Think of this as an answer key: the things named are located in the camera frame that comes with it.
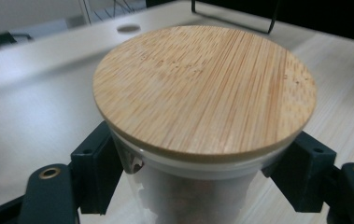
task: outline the bamboo lid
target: bamboo lid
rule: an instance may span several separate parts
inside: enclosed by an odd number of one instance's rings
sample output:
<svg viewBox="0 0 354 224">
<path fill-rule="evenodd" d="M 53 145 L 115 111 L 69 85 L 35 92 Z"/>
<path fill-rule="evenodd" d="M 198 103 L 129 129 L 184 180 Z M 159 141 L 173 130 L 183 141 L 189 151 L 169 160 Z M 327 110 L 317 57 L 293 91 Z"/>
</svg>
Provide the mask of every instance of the bamboo lid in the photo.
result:
<svg viewBox="0 0 354 224">
<path fill-rule="evenodd" d="M 290 52 L 211 26 L 124 42 L 98 65 L 93 92 L 114 132 L 183 161 L 243 161 L 284 147 L 316 104 L 314 80 Z"/>
</svg>

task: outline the wood grain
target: wood grain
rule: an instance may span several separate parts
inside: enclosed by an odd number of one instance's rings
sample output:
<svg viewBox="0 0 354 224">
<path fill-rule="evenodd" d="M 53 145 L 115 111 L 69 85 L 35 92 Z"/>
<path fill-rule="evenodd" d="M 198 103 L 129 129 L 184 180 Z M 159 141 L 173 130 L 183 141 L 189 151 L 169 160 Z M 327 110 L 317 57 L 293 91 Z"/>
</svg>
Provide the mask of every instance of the wood grain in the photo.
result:
<svg viewBox="0 0 354 224">
<path fill-rule="evenodd" d="M 115 132 L 186 161 L 244 160 L 285 146 L 316 104 L 314 80 L 290 52 L 215 26 L 124 42 L 98 65 L 93 92 Z"/>
</svg>

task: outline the jar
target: jar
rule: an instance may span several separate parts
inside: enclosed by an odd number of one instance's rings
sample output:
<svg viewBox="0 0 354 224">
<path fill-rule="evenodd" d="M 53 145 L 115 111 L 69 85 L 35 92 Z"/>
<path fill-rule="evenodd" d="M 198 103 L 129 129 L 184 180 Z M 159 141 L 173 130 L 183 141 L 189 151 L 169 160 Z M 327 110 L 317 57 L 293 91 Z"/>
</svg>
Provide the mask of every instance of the jar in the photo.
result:
<svg viewBox="0 0 354 224">
<path fill-rule="evenodd" d="M 171 27 L 111 50 L 93 79 L 142 221 L 241 223 L 249 183 L 311 117 L 316 88 L 254 34 Z"/>
</svg>

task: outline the black metal frame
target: black metal frame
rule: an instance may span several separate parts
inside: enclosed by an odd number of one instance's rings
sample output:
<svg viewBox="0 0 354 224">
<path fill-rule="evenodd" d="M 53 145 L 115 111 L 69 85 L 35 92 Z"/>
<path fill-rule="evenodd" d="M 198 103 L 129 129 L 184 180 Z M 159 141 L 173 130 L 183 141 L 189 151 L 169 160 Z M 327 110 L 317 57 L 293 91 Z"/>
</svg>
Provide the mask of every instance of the black metal frame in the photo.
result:
<svg viewBox="0 0 354 224">
<path fill-rule="evenodd" d="M 194 14 L 200 15 L 202 17 L 205 17 L 207 19 L 216 20 L 216 21 L 222 21 L 222 22 L 225 22 L 225 23 L 229 23 L 231 25 L 242 27 L 244 29 L 249 29 L 251 31 L 255 31 L 255 32 L 259 32 L 259 33 L 262 33 L 262 34 L 269 35 L 272 32 L 273 27 L 274 27 L 274 25 L 276 23 L 276 17 L 278 15 L 278 10 L 279 10 L 280 4 L 281 4 L 281 0 L 277 0 L 276 8 L 275 8 L 275 11 L 273 12 L 272 20 L 270 22 L 270 26 L 269 26 L 269 29 L 267 31 L 259 30 L 259 29 L 256 29 L 256 28 L 253 28 L 253 27 L 249 27 L 249 26 L 246 26 L 244 24 L 241 24 L 241 23 L 238 23 L 238 22 L 235 22 L 235 21 L 225 20 L 225 19 L 223 19 L 221 17 L 211 16 L 211 15 L 205 14 L 204 12 L 197 11 L 196 10 L 196 0 L 191 0 L 191 12 L 194 13 Z"/>
<path fill-rule="evenodd" d="M 339 170 L 336 153 L 302 132 L 279 162 L 262 172 L 271 177 L 296 212 L 330 206 L 329 224 L 354 224 L 354 163 Z M 0 224 L 79 223 L 83 214 L 105 214 L 122 166 L 110 130 L 102 122 L 71 154 L 69 165 L 34 172 L 26 194 L 0 206 Z"/>
</svg>

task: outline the dark background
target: dark background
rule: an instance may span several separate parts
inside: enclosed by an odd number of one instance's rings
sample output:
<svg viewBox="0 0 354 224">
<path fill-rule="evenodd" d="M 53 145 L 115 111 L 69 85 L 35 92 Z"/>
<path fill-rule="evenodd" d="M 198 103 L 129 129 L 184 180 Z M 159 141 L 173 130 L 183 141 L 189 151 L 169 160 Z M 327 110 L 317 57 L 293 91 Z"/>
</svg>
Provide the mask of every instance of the dark background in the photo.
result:
<svg viewBox="0 0 354 224">
<path fill-rule="evenodd" d="M 272 18 L 277 0 L 202 0 L 249 14 Z M 280 0 L 277 20 L 354 39 L 354 0 Z M 147 0 L 147 7 L 170 0 Z"/>
</svg>

